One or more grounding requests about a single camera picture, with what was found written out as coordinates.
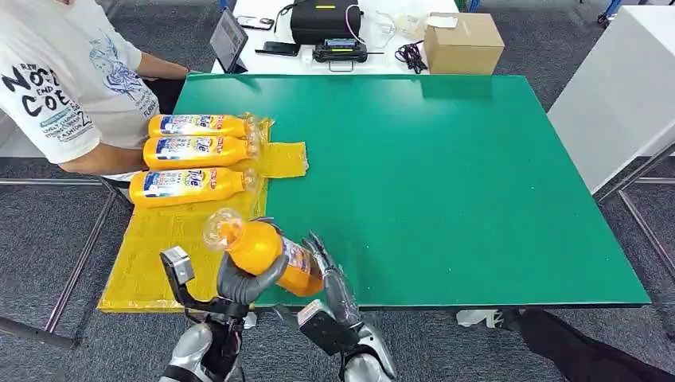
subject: black case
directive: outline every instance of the black case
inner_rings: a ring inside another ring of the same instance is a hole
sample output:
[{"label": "black case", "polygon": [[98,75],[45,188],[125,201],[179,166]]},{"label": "black case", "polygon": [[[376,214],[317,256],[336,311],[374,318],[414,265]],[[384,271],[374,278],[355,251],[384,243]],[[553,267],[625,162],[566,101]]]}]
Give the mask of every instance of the black case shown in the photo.
[{"label": "black case", "polygon": [[[293,7],[291,33],[295,44],[323,44],[326,38],[353,38],[347,29],[345,10],[358,0],[308,0]],[[361,28],[361,9],[349,9],[349,26],[358,36]]]}]

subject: green tabletop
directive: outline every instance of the green tabletop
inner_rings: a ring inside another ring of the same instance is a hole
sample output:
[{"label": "green tabletop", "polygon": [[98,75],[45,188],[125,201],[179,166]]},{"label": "green tabletop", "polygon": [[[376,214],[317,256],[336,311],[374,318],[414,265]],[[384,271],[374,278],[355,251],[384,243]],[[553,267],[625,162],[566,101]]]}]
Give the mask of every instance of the green tabletop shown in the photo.
[{"label": "green tabletop", "polygon": [[524,77],[200,75],[176,107],[245,111],[306,142],[267,214],[318,233],[362,306],[650,302]]}]

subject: bottle label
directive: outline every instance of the bottle label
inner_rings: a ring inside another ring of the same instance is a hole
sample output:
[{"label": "bottle label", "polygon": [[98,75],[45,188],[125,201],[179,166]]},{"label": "bottle label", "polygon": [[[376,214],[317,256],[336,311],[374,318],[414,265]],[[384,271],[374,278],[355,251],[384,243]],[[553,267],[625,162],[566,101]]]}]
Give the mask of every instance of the bottle label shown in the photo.
[{"label": "bottle label", "polygon": [[146,197],[179,197],[216,189],[216,169],[150,171],[143,183]]},{"label": "bottle label", "polygon": [[157,159],[191,159],[220,154],[223,137],[172,137],[160,138],[155,153]]},{"label": "bottle label", "polygon": [[207,134],[223,127],[223,115],[166,115],[159,130],[162,134]]},{"label": "bottle label", "polygon": [[299,268],[305,273],[312,271],[312,254],[305,248],[281,236],[282,255],[288,258],[288,265]]}]

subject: bottle cap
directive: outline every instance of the bottle cap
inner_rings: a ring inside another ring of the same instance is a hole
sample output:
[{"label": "bottle cap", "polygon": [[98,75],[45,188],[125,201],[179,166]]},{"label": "bottle cap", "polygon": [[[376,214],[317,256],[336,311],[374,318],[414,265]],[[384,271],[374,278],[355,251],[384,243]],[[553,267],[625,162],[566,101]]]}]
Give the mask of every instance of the bottle cap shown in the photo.
[{"label": "bottle cap", "polygon": [[204,225],[204,242],[212,251],[225,251],[241,237],[243,220],[234,209],[219,209]]},{"label": "bottle cap", "polygon": [[253,192],[256,191],[258,187],[258,174],[254,169],[248,169],[244,171],[244,175],[241,178],[242,186],[246,191]]},{"label": "bottle cap", "polygon": [[246,134],[255,131],[260,132],[260,128],[258,127],[258,117],[256,117],[253,114],[246,114],[244,115],[244,130],[246,131]]},{"label": "bottle cap", "polygon": [[260,132],[249,131],[246,135],[246,154],[249,158],[258,158],[260,155]]}]

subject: tablet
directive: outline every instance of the tablet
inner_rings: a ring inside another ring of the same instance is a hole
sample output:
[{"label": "tablet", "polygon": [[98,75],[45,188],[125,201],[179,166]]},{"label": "tablet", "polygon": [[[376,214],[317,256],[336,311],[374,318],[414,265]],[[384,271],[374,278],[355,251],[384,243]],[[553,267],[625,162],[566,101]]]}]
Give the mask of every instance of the tablet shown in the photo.
[{"label": "tablet", "polygon": [[225,8],[210,40],[211,48],[216,53],[223,72],[237,73],[242,72],[242,69],[245,71],[239,61],[239,55],[244,50],[246,41],[248,35],[244,32],[244,28],[239,25],[232,11]]}]

